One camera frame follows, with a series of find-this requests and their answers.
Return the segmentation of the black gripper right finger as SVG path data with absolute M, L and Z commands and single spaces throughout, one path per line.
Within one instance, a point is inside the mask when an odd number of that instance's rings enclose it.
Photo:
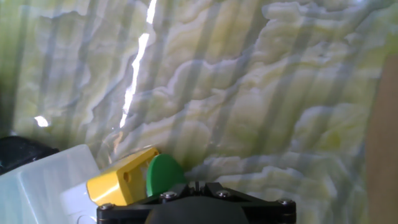
M 249 223 L 296 223 L 296 202 L 289 198 L 266 201 L 223 187 L 219 182 L 197 182 L 197 195 L 237 205 Z

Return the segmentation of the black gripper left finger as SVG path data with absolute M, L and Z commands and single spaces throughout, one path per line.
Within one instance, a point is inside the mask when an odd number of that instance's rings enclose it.
M 172 188 L 162 193 L 154 194 L 130 205 L 121 206 L 114 203 L 100 205 L 96 209 L 96 223 L 144 223 L 153 209 L 168 202 L 194 196 L 196 189 L 197 182 L 175 184 Z

